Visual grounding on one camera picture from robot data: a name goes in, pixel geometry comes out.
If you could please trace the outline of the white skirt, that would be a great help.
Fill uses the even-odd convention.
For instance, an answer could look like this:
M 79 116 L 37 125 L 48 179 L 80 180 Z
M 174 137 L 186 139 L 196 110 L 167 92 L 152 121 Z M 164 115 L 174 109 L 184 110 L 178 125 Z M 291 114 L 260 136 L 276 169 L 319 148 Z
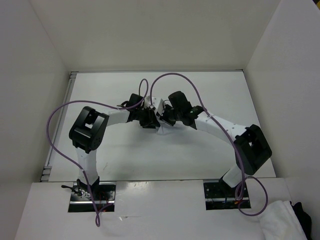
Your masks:
M 148 109 L 150 109 L 150 110 L 152 110 L 152 109 L 150 108 L 151 98 L 152 98 L 152 97 L 151 97 L 150 95 L 147 96 L 147 97 L 146 97 L 146 100 L 145 100 L 145 104 L 144 104 L 144 105 L 145 105 Z M 169 134 L 169 133 L 170 133 L 170 128 L 171 128 L 171 126 L 168 125 L 168 124 L 166 124 L 165 122 L 161 121 L 160 118 L 157 118 L 157 120 L 158 120 L 158 122 L 160 123 L 160 127 L 157 127 L 157 128 L 156 128 L 157 134 L 158 134 L 158 135 L 167 135 L 167 134 Z

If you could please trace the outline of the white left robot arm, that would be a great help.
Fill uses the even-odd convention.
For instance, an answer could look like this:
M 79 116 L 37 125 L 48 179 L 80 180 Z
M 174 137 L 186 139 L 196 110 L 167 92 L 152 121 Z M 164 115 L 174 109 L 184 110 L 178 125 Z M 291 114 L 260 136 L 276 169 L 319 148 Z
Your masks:
M 129 100 L 115 109 L 102 113 L 85 106 L 69 131 L 69 138 L 77 154 L 80 166 L 76 180 L 78 195 L 94 200 L 100 193 L 100 177 L 97 171 L 97 149 L 103 141 L 106 128 L 116 124 L 138 121 L 145 129 L 157 129 L 161 125 L 155 112 L 145 106 L 143 97 L 131 94 Z

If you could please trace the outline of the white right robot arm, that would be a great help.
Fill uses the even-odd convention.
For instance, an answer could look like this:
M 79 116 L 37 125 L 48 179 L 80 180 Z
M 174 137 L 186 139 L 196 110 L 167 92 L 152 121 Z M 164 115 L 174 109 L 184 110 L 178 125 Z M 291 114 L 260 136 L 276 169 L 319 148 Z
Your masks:
M 220 179 L 220 193 L 229 197 L 243 178 L 253 176 L 272 156 L 272 150 L 258 125 L 243 126 L 214 116 L 202 106 L 192 106 L 184 93 L 169 95 L 171 105 L 165 105 L 162 121 L 173 125 L 176 121 L 203 131 L 230 144 L 235 152 L 235 165 Z

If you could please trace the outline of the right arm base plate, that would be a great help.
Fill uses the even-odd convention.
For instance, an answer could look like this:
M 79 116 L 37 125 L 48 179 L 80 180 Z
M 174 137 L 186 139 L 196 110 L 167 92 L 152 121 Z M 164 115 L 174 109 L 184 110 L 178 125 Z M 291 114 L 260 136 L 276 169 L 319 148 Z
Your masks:
M 203 182 L 205 207 L 207 211 L 233 210 L 238 208 L 235 198 L 236 188 L 229 187 L 221 180 L 205 180 Z

